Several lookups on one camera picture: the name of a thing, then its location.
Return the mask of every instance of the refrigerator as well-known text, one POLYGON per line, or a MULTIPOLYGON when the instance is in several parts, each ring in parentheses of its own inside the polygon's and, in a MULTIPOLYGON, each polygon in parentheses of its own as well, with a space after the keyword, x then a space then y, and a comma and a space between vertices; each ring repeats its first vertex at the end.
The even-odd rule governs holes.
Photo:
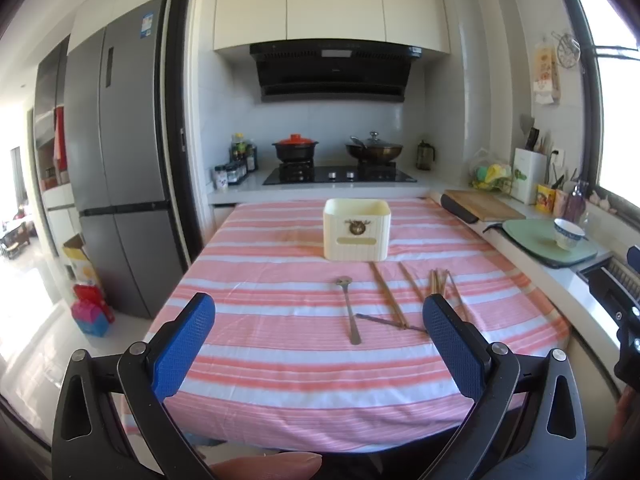
POLYGON ((151 0, 68 54, 65 143, 87 255, 109 303, 154 317, 187 266, 159 119, 165 0, 151 0))

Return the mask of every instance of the metal screw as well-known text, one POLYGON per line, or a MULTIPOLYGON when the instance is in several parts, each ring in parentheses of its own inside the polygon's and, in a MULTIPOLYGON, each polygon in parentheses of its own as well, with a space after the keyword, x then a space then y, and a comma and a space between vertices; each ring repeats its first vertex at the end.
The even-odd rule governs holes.
POLYGON ((566 354, 559 348, 555 348, 553 352, 551 352, 551 355, 553 356, 553 358, 556 361, 565 361, 566 360, 566 354))
POLYGON ((509 347, 504 343, 492 344, 491 350, 494 351, 494 354, 498 354, 498 355, 507 355, 509 353, 509 347))
POLYGON ((142 342, 142 341, 138 341, 137 343, 133 343, 133 345, 131 345, 129 347, 129 352, 132 355, 140 355, 143 354, 146 350, 146 343, 142 342))
POLYGON ((75 352, 73 352, 71 354, 71 360, 77 362, 82 361, 82 359, 84 359, 86 352, 82 349, 80 350, 76 350, 75 352))

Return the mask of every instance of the blue and white bowl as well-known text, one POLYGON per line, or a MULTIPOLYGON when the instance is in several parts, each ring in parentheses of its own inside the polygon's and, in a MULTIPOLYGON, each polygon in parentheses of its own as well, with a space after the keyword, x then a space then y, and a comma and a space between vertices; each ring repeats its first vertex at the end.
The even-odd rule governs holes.
POLYGON ((586 236, 584 229, 562 218, 554 220, 554 227, 556 228, 556 244, 565 251, 573 249, 586 236))

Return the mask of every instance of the gas stove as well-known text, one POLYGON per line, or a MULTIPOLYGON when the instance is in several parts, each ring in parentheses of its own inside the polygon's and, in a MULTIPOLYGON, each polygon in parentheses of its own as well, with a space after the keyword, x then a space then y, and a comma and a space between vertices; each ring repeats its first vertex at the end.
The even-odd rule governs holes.
POLYGON ((281 164, 271 172, 263 185, 309 182, 327 184, 332 182, 416 182, 416 180, 399 171, 394 162, 357 166, 314 166, 312 160, 303 160, 281 164))

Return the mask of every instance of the striped tablecloth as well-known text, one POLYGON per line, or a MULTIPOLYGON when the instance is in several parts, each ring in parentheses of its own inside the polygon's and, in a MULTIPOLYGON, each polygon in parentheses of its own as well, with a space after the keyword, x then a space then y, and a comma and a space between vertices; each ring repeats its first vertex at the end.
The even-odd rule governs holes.
MULTIPOLYGON (((388 259, 379 264, 411 324, 430 270, 449 269, 446 298, 488 341, 544 355, 569 326, 482 238, 431 200, 391 200, 388 259)), ((462 397, 426 334, 358 320, 349 342, 336 277, 353 278, 354 311, 391 318, 368 263, 322 257, 324 202, 239 205, 154 321, 147 340, 199 291, 216 322, 180 391, 165 404, 183 431, 280 449, 364 452, 423 438, 464 419, 462 397)), ((128 425, 132 418, 127 418, 128 425)))

